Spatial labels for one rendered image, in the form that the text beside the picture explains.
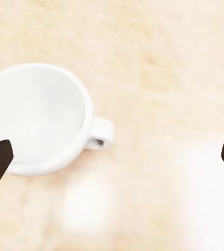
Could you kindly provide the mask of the coffee cup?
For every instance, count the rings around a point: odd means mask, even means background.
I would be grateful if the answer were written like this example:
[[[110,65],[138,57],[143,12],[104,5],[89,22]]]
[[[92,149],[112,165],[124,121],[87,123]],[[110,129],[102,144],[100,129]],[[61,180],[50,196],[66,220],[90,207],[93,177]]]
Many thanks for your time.
[[[56,173],[83,149],[110,148],[114,134],[111,121],[94,116],[91,96],[73,73],[44,63],[0,72],[0,141],[9,139],[14,153],[6,174]]]

